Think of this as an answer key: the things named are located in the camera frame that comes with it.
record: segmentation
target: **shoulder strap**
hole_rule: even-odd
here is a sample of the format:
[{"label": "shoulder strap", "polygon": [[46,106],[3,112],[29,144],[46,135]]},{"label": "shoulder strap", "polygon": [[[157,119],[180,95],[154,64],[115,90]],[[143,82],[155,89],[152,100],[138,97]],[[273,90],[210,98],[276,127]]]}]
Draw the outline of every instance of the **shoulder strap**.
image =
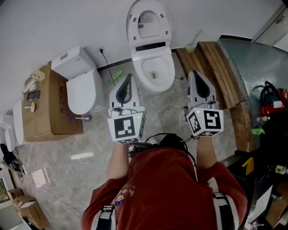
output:
[{"label": "shoulder strap", "polygon": [[105,205],[95,215],[91,230],[116,230],[116,210],[113,204]]},{"label": "shoulder strap", "polygon": [[217,230],[237,230],[239,226],[239,217],[233,199],[219,193],[217,181],[214,177],[208,180],[208,184],[213,190]]}]

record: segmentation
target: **toilet cover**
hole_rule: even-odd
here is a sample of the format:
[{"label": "toilet cover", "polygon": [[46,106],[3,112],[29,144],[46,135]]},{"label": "toilet cover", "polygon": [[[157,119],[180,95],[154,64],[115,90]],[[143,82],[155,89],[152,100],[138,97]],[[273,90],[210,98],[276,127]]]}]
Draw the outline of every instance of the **toilet cover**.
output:
[{"label": "toilet cover", "polygon": [[23,118],[22,118],[22,101],[18,101],[13,108],[13,119],[15,134],[18,144],[24,143],[24,130],[23,130]]},{"label": "toilet cover", "polygon": [[70,110],[77,115],[88,113],[96,100],[93,71],[82,74],[66,83]]},{"label": "toilet cover", "polygon": [[[141,15],[147,12],[147,16],[144,18],[145,22],[140,26]],[[149,36],[141,38],[139,30],[142,27],[146,27],[149,23],[155,23],[155,20],[151,17],[151,14],[155,14],[159,20],[159,30],[157,36]],[[150,43],[158,42],[170,42],[171,41],[171,19],[170,15],[166,12],[164,7],[157,0],[145,0],[137,1],[132,5],[128,13],[128,41],[131,47],[137,47]]]}]

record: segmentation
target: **cartoon print on shirt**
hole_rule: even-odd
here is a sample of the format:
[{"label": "cartoon print on shirt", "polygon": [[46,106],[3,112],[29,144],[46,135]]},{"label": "cartoon print on shirt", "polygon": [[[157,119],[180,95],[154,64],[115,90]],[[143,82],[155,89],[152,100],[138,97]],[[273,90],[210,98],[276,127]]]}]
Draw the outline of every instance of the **cartoon print on shirt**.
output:
[{"label": "cartoon print on shirt", "polygon": [[120,196],[118,196],[118,197],[116,198],[116,200],[115,200],[115,206],[120,205],[120,204],[122,204],[123,202],[124,202],[124,196],[123,196],[123,195],[120,195]]},{"label": "cartoon print on shirt", "polygon": [[132,197],[134,192],[135,186],[124,185],[115,198],[115,206],[122,204],[125,199]]}]

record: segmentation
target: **toilet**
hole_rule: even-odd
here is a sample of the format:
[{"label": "toilet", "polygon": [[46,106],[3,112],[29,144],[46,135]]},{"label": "toilet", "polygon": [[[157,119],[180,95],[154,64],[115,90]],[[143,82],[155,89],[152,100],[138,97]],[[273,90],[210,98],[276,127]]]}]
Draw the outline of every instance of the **toilet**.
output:
[{"label": "toilet", "polygon": [[82,47],[77,46],[55,58],[51,69],[68,79],[68,106],[74,114],[99,112],[105,107],[102,78]]},{"label": "toilet", "polygon": [[17,146],[27,144],[24,140],[23,117],[22,117],[22,100],[19,100],[13,107],[13,120]]},{"label": "toilet", "polygon": [[1,144],[5,144],[9,152],[13,152],[17,141],[12,115],[4,114],[0,116],[0,132]]},{"label": "toilet", "polygon": [[137,0],[130,7],[126,35],[142,85],[153,93],[167,91],[175,78],[170,49],[171,18],[157,0]]}]

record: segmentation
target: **white paper on floor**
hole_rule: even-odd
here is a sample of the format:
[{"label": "white paper on floor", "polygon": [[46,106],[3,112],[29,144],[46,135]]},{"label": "white paper on floor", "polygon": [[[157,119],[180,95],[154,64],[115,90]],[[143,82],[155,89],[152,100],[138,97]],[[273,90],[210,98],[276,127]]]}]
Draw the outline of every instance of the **white paper on floor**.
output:
[{"label": "white paper on floor", "polygon": [[251,221],[253,222],[258,216],[260,216],[267,208],[267,204],[270,199],[271,191],[272,191],[271,186],[256,202],[256,207],[254,209],[254,212],[252,213]]},{"label": "white paper on floor", "polygon": [[35,185],[37,188],[41,187],[42,185],[46,184],[46,180],[43,174],[42,169],[39,169],[35,172],[31,173],[33,180],[35,182]]}]

